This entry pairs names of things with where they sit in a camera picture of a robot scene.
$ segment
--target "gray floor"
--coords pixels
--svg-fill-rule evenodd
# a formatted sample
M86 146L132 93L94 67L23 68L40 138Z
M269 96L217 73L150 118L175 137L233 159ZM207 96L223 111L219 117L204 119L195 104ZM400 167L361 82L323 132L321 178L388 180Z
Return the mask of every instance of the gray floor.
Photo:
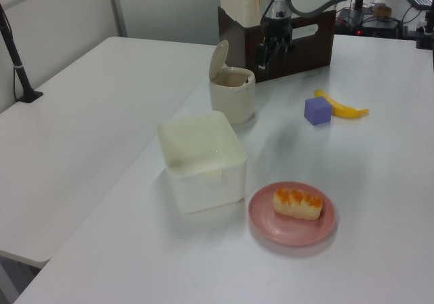
M41 270L0 256L0 304L12 304Z

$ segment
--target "white wall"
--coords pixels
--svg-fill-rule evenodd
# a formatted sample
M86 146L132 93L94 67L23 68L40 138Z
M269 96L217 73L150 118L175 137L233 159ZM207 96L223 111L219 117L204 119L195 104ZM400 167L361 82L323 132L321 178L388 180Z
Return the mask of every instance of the white wall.
M116 0L126 35L216 45L220 0Z
M26 0L5 12L34 88L107 37L118 35L111 0ZM9 53L0 39L0 113L14 103L12 71Z

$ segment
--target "white square box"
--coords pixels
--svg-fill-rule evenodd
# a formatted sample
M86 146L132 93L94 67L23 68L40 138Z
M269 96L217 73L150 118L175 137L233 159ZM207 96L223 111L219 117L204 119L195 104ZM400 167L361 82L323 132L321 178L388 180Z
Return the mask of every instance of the white square box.
M162 122L157 136L181 211L194 212L244 197L247 155L223 113Z

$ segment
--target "yellow banana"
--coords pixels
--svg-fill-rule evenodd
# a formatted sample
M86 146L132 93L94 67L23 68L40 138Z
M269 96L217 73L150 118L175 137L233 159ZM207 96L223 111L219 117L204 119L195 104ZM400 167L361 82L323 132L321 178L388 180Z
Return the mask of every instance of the yellow banana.
M369 112L369 109L355 109L354 107L349 107L342 105L328 96L323 90L315 90L315 97L323 96L332 105L332 114L334 116L344 117L346 119L354 119L360 117Z

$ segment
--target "lid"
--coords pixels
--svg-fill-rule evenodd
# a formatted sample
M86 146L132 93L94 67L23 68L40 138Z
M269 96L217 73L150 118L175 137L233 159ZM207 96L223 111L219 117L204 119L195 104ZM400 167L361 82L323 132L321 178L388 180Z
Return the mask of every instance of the lid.
M228 55L228 49L229 49L229 42L225 39L224 41L220 42L216 46L216 49L214 50L214 53L211 57L211 63L210 63L210 80L214 80L217 78L218 73L222 69L224 63L226 62L226 57Z

